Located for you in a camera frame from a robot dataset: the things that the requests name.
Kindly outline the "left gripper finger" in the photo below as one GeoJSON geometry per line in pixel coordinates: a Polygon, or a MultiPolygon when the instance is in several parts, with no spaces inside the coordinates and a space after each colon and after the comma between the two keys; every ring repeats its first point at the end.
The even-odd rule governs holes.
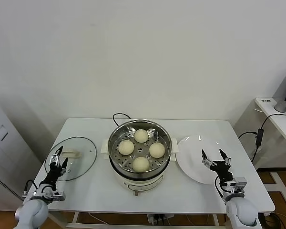
{"type": "Polygon", "coordinates": [[[60,146],[56,152],[54,154],[52,154],[52,156],[50,157],[50,162],[49,165],[51,165],[52,163],[54,163],[55,165],[58,165],[60,162],[60,155],[62,153],[63,150],[63,146],[60,146]]]}
{"type": "Polygon", "coordinates": [[[68,158],[65,158],[63,164],[60,166],[60,175],[63,175],[66,172],[67,164],[68,164],[68,158]]]}

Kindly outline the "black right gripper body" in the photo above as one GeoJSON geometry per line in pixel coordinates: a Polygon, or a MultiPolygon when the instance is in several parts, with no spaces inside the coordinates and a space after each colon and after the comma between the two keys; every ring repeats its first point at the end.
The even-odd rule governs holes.
{"type": "Polygon", "coordinates": [[[220,183],[228,182],[233,180],[233,174],[229,172],[230,165],[226,164],[225,161],[215,161],[215,165],[210,166],[210,170],[214,171],[220,179],[220,183]]]}

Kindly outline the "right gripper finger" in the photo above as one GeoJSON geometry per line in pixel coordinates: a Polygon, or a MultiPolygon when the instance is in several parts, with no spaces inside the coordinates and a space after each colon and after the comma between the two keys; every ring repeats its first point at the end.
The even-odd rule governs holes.
{"type": "Polygon", "coordinates": [[[220,165],[230,166],[231,165],[231,158],[227,156],[227,154],[222,150],[219,149],[220,155],[223,161],[220,161],[220,165]]]}
{"type": "Polygon", "coordinates": [[[202,163],[207,167],[210,168],[211,166],[216,166],[217,163],[215,163],[214,161],[208,159],[205,151],[202,149],[202,163]]]}

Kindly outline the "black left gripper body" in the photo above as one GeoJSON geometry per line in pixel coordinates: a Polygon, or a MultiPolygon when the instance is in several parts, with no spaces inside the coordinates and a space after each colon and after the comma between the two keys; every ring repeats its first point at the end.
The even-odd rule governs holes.
{"type": "Polygon", "coordinates": [[[52,186],[53,188],[56,188],[56,182],[61,176],[61,172],[62,168],[60,165],[57,166],[56,164],[50,164],[50,170],[45,179],[40,183],[40,185],[46,184],[52,186]]]}

